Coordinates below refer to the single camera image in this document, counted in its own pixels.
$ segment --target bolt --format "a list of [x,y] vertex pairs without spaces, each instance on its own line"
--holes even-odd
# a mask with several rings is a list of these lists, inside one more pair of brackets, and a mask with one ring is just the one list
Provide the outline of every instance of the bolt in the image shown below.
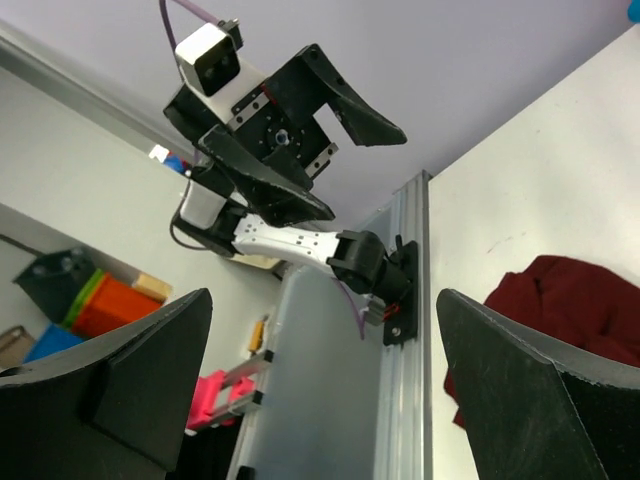
[[281,128],[276,132],[276,143],[278,145],[289,145],[291,140],[289,139],[289,132],[287,132],[284,128]]

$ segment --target blue bin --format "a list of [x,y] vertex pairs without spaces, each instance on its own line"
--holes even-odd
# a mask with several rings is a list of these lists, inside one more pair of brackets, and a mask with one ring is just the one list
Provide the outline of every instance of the blue bin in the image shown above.
[[82,343],[82,339],[61,329],[56,325],[51,325],[44,332],[40,340],[36,342],[31,351],[24,359],[24,363],[33,362],[39,358],[44,358],[57,352],[66,350]]

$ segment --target black mounting bracket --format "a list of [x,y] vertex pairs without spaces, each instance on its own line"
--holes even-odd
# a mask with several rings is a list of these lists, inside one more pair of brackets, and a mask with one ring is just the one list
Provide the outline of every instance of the black mounting bracket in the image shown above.
[[384,322],[384,345],[402,345],[418,336],[420,324],[420,253],[416,242],[402,245],[396,237],[396,251],[391,262],[396,264],[411,282],[411,288],[396,303],[387,306]]

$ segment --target black bin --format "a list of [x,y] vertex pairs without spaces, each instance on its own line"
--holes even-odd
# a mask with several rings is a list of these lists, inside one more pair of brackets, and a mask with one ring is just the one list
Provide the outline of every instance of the black bin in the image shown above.
[[80,289],[96,271],[82,248],[36,258],[13,283],[54,323],[61,323]]

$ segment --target ceiling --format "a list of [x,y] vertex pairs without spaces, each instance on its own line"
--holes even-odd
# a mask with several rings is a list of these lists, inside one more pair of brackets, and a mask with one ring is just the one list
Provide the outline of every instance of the ceiling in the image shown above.
[[[407,133],[407,145],[356,148],[321,112],[341,150],[315,193],[339,225],[384,205],[419,170],[442,171],[629,27],[628,0],[198,3],[240,19],[242,54],[266,73],[319,43],[361,96]],[[174,5],[171,17],[180,38],[199,25]],[[179,80],[156,1],[2,0],[0,19],[48,47],[66,71],[175,135],[161,110]]]

